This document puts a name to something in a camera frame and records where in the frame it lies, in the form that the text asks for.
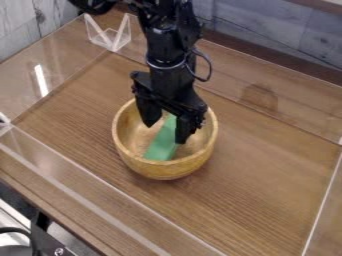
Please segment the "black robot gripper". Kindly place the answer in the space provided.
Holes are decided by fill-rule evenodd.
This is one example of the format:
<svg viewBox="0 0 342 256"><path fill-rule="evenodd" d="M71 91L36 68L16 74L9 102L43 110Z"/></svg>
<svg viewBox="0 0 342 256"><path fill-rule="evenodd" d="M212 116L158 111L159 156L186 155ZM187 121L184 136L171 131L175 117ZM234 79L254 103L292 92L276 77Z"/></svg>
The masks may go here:
<svg viewBox="0 0 342 256"><path fill-rule="evenodd" d="M152 127L166 110L176 118L175 142L184 144L203 126L207 104L196 94L195 64L172 68L151 67L148 72L132 71L132 93L141 121Z"/></svg>

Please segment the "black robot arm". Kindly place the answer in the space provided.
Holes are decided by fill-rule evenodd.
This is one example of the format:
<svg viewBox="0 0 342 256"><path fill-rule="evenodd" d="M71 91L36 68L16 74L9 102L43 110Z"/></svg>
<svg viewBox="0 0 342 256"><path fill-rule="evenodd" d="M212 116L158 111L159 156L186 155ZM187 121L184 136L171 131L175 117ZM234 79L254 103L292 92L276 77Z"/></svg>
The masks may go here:
<svg viewBox="0 0 342 256"><path fill-rule="evenodd" d="M136 13L147 41L147 72L131 73L132 93L146 126L151 127L162 113L176 116L175 142L183 144L202 128L207 104L196 94L194 82L195 44L202 37L191 0L68 0L83 12L107 13L120 2Z"/></svg>

